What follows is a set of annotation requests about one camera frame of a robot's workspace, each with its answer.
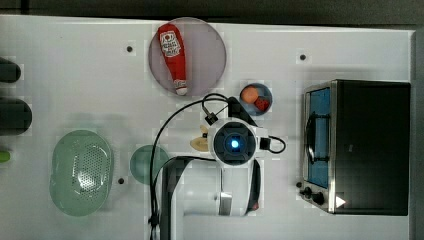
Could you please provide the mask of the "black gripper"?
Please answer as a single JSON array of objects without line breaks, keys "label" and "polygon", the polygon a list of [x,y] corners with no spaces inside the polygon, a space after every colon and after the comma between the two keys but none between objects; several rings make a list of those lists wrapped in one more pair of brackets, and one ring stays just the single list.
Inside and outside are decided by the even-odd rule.
[{"label": "black gripper", "polygon": [[228,98],[228,116],[232,118],[238,118],[245,121],[249,125],[257,127],[256,122],[251,118],[245,108],[235,97]]}]

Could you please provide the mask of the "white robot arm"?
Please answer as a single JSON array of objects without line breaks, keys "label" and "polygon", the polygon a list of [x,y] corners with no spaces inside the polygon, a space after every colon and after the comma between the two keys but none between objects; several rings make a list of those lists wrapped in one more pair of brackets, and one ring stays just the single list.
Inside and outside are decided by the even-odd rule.
[{"label": "white robot arm", "polygon": [[271,137],[236,98],[216,94],[214,99],[227,103],[228,116],[206,114],[210,128],[200,140],[210,156],[173,157],[157,175],[161,186],[151,191],[153,239],[182,240],[186,214],[241,217],[259,207],[258,157],[270,149]]}]

